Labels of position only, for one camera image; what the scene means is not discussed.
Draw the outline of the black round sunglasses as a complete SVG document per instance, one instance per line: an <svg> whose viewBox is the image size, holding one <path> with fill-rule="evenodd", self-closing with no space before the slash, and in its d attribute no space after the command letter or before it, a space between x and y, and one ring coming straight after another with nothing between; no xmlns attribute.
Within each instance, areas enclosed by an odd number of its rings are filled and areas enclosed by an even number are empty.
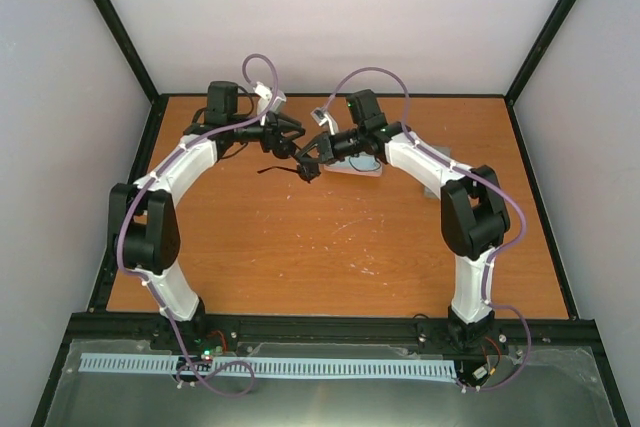
<svg viewBox="0 0 640 427"><path fill-rule="evenodd" d="M263 169L259 169L256 171L256 173L264 174L271 170L280 170L284 172L293 173L306 183L311 183L313 180L315 180L321 175L319 165L313 162L298 163L295 167L285 167L285 166L274 165L274 166L269 166Z"/></svg>

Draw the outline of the light blue cleaning cloth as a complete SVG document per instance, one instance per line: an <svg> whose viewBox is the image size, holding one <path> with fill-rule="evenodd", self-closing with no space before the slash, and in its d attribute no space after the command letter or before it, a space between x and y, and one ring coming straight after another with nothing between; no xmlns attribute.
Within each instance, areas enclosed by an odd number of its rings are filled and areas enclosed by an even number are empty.
<svg viewBox="0 0 640 427"><path fill-rule="evenodd" d="M360 173L376 172L380 169L380 163L372 156L349 156L347 163L352 169Z"/></svg>

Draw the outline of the pink glasses case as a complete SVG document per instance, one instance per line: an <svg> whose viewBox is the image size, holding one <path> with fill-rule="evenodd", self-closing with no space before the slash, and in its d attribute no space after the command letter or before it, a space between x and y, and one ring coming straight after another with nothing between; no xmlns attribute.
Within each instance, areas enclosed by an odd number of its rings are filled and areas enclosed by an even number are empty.
<svg viewBox="0 0 640 427"><path fill-rule="evenodd" d="M374 156L360 154L347 156L344 160L325 165L324 170L329 173L380 177L383 168L382 164Z"/></svg>

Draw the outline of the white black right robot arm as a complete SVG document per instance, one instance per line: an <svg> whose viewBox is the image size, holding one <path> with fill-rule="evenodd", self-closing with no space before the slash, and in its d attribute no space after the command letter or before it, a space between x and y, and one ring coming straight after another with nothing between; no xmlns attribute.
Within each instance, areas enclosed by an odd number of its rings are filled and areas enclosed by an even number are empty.
<svg viewBox="0 0 640 427"><path fill-rule="evenodd" d="M427 145L405 123L390 123L376 95L362 90L347 97L354 128L339 130L327 108L313 110L323 127L297 154L307 177L350 157L367 154L399 169L430 190L440 202L441 235L455 256L455 290L448 308L451 344L467 350L488 333L494 259L510 228L497 175L486 165L472 168Z"/></svg>

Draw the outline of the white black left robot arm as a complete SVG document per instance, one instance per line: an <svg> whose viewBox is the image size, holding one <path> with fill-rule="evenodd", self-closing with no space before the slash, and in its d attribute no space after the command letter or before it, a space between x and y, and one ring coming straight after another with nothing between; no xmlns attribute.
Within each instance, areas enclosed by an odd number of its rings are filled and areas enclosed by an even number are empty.
<svg viewBox="0 0 640 427"><path fill-rule="evenodd" d="M234 82L211 82L205 107L170 154L135 182L115 185L109 196L107 239L118 270L150 291L160 314L176 321L174 339L190 350L206 342L208 325L196 316L203 302L178 262L178 203L234 144L256 142L264 152L287 159L305 132L299 121L281 113L286 101L282 91L256 83L249 94L252 109L241 114L243 91Z"/></svg>

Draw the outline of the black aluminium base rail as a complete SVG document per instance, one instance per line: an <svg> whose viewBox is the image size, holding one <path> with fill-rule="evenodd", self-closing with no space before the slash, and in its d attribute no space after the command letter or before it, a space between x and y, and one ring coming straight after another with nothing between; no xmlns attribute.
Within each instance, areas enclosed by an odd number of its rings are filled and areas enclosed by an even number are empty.
<svg viewBox="0 0 640 427"><path fill-rule="evenodd" d="M199 328L180 328L190 352L216 344L221 337L227 349L236 352L242 345L364 344L406 347L421 354L443 356L474 355L480 342L456 347L443 318L359 318L296 317L207 314ZM178 350L169 321L149 313L76 313L71 316L63 341L145 340L156 350Z"/></svg>

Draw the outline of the black cage frame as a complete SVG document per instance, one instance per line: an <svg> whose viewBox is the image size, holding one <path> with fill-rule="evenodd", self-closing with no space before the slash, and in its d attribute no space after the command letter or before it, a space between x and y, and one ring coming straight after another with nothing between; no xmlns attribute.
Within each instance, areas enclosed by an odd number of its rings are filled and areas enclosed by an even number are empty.
<svg viewBox="0 0 640 427"><path fill-rule="evenodd" d="M555 346L591 347L595 357L595 364L597 366L596 379L601 382L604 387L606 402L611 409L614 417L614 423L617 426L626 426L629 423L629 418L614 379L600 335L597 331L596 324L591 320L582 319L578 315L566 272L560 260L556 239L551 229L546 208L543 205L529 154L525 147L521 129L514 111L514 105L518 95L520 95L524 90L526 83L530 80L535 69L538 67L546 49L551 45L553 38L556 36L563 22L566 20L566 17L576 1L577 0L558 0L556 2L549 18L545 21L540 34L537 36L523 65L519 69L515 80L509 87L507 94L503 97L505 109L511 122L511 128L518 145L519 154L523 162L529 187L533 194L537 215L541 222L544 237L551 254L557 281L560 286L565 306L569 313L569 317L566 320L538 319L531 321L529 326L534 335L533 340L536 343L541 342L544 335L550 335L551 343ZM151 110L147 117L142 139L131 167L131 172L133 174L137 174L141 172L143 168L147 167L150 162L151 149L156 143L159 129L169 102L169 97L166 94L158 93L156 87L153 85L147 69L143 65L143 62L136 51L129 34L126 32L124 24L116 13L111 0L93 0L93 2L98 7L103 20L111 31L128 64L132 68L136 79L141 84L145 95L151 101ZM109 259L104 259L98 272L98 278L91 294L89 306L83 313L107 312L106 300L108 295L111 293L114 281L115 264ZM69 351L72 344L80 341L85 340L73 340L69 344L62 341L49 375L49 379L34 415L34 425L46 426L52 422L54 418L54 403L62 396L61 379L64 375L63 363L69 358Z"/></svg>

